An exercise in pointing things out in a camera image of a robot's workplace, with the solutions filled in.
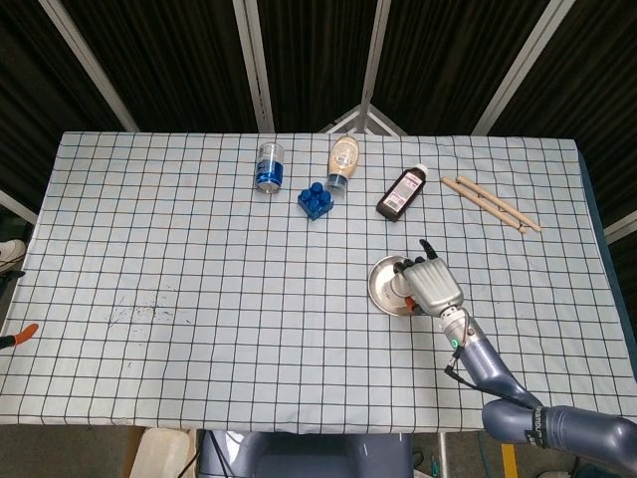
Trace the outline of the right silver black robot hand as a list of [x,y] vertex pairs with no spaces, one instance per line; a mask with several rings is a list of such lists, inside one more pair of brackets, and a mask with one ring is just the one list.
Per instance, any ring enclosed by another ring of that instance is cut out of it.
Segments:
[[426,239],[419,243],[425,256],[395,262],[390,289],[409,313],[441,318],[447,310],[461,308],[464,294],[431,244]]

